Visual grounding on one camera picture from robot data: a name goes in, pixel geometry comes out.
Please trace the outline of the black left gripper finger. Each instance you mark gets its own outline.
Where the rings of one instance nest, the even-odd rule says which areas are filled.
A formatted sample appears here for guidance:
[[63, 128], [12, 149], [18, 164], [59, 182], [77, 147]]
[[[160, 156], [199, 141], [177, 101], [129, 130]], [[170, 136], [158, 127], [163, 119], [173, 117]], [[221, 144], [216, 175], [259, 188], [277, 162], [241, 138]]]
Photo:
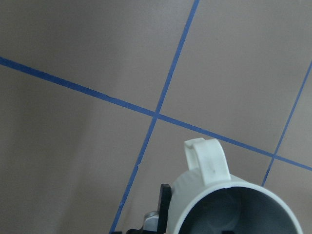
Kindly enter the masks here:
[[171, 186], [169, 184], [161, 184], [159, 200], [158, 200], [158, 224], [157, 233], [164, 234], [167, 229], [168, 210], [171, 201]]

